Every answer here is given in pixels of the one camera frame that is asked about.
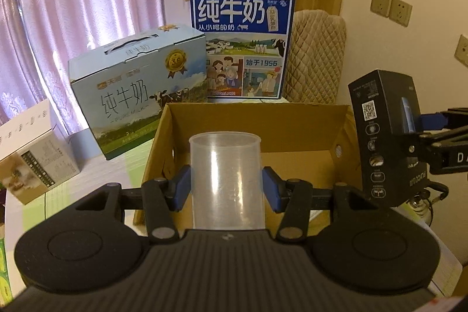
beige quilted chair cover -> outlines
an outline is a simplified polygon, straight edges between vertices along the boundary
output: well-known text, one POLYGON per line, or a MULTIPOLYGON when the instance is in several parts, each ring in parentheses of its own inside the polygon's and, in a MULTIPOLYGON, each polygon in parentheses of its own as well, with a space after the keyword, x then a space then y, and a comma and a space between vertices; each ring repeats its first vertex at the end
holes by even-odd
POLYGON ((294 12, 283 97, 334 104, 345 54, 346 24, 322 10, 294 12))

wall switch plate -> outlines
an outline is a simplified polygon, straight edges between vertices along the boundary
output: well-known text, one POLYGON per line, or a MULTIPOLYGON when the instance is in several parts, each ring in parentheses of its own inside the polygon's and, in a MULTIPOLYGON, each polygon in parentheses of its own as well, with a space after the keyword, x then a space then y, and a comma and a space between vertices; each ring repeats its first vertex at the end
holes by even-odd
POLYGON ((390 2, 391 0, 372 0, 371 11, 387 18, 390 12, 390 2))
POLYGON ((460 35, 460 39, 458 40, 455 57, 468 67, 468 38, 463 35, 460 35))
POLYGON ((408 27, 413 6, 402 0, 392 0, 388 17, 394 22, 408 27))

black product box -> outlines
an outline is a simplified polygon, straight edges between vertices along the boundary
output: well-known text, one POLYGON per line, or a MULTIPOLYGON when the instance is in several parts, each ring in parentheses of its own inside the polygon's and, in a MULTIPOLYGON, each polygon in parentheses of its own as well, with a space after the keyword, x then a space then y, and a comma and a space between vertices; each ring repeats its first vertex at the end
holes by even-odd
POLYGON ((395 207, 427 186, 427 164, 405 153, 401 135, 422 131, 419 103, 409 75, 375 70, 348 85, 364 193, 395 207))

clear plastic container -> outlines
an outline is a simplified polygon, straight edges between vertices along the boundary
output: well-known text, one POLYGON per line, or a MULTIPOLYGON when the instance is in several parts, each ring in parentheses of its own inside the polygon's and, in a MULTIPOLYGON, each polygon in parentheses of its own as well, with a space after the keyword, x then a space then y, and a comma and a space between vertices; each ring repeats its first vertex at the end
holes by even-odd
POLYGON ((223 131, 189 142, 194 229, 264 229, 260 138, 223 131))

blue milk box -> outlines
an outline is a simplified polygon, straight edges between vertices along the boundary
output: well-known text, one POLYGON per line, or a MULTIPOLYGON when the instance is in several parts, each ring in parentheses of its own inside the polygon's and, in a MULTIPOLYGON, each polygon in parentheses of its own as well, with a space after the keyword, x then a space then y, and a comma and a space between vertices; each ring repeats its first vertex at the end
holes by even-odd
POLYGON ((68 63, 73 92, 106 159, 154 137, 165 104, 207 101, 202 32, 166 25, 68 63))
POLYGON ((190 0, 210 98, 280 98, 294 0, 190 0))

